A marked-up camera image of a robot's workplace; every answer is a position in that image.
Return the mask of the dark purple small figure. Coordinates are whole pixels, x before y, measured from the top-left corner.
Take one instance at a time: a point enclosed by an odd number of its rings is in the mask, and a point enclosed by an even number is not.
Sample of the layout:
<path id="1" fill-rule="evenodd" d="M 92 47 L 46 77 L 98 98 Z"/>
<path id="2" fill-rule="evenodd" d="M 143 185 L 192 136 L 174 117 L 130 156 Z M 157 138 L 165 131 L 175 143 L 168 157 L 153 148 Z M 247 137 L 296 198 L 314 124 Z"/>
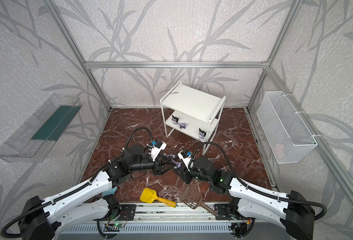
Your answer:
<path id="1" fill-rule="evenodd" d="M 180 129 L 186 129 L 186 127 L 187 127 L 186 123 L 179 123 L 178 125 L 179 125 Z"/>

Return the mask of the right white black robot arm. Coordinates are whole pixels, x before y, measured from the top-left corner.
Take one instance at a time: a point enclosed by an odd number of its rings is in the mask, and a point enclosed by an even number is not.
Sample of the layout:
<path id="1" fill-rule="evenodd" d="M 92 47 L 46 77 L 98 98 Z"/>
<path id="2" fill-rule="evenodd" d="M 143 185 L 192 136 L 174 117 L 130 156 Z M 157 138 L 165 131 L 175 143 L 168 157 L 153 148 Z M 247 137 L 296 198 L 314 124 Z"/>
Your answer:
<path id="1" fill-rule="evenodd" d="M 230 196 L 229 208 L 246 218 L 260 219 L 282 227 L 296 240 L 313 239 L 314 222 L 325 216 L 325 205 L 307 201 L 300 193 L 271 191 L 218 170 L 206 156 L 192 158 L 179 153 L 180 168 L 175 173 L 189 184 L 193 179 L 209 183 L 211 191 Z"/>

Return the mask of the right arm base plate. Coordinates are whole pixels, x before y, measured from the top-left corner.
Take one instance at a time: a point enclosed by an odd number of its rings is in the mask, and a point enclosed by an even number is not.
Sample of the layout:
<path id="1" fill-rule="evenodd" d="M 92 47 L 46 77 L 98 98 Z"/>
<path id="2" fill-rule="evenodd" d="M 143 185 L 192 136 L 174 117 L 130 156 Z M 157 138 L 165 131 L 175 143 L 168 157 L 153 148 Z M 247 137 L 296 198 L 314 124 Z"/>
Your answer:
<path id="1" fill-rule="evenodd" d="M 217 212 L 217 216 L 215 217 L 217 221 L 233 220 L 228 204 L 215 204 L 214 210 Z"/>

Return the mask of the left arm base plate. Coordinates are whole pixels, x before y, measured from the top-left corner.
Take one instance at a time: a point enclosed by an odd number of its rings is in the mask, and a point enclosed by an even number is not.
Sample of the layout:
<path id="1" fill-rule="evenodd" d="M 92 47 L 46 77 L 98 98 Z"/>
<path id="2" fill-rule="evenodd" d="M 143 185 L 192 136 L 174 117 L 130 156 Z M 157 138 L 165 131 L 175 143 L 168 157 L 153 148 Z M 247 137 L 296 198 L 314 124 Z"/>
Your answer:
<path id="1" fill-rule="evenodd" d="M 111 221 L 133 221 L 136 213 L 136 205 L 124 204 L 113 207 L 109 210 L 104 220 Z"/>

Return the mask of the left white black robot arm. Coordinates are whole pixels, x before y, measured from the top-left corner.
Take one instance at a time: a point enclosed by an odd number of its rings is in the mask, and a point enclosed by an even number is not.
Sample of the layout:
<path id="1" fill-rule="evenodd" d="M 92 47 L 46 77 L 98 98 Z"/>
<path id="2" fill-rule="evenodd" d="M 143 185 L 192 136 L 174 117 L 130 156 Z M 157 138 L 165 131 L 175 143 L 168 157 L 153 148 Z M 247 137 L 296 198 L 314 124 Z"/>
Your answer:
<path id="1" fill-rule="evenodd" d="M 113 196 L 102 197 L 94 204 L 84 202 L 117 187 L 134 172 L 151 171 L 157 176 L 168 171 L 166 165 L 171 169 L 178 167 L 178 162 L 161 154 L 165 148 L 163 142 L 152 142 L 146 147 L 132 145 L 82 183 L 44 199 L 38 196 L 29 199 L 21 215 L 2 228 L 1 237 L 52 240 L 56 234 L 71 227 L 118 213 L 120 204 Z"/>

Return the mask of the purple caped Kuromi figure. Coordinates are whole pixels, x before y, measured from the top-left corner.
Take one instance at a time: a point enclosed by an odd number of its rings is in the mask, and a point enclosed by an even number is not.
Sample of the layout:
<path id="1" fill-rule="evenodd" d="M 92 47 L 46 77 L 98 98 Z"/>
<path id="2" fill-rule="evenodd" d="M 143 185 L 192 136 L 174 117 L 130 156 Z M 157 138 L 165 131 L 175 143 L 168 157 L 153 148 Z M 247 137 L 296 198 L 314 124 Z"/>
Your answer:
<path id="1" fill-rule="evenodd" d="M 182 162 L 180 162 L 180 161 L 174 161 L 174 160 L 173 160 L 173 163 L 174 163 L 174 168 L 175 168 L 175 169 L 182 167 Z"/>

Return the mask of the black purple Kuromi figure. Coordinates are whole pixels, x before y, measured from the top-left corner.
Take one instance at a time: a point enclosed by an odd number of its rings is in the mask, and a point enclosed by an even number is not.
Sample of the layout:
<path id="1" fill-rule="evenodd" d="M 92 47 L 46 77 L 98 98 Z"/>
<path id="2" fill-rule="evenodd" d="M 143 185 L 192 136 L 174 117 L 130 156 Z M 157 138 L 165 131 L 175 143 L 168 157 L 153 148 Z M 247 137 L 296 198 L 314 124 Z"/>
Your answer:
<path id="1" fill-rule="evenodd" d="M 178 121 L 179 121 L 179 118 L 175 117 L 174 115 L 172 115 L 172 122 L 174 125 L 178 125 Z"/>

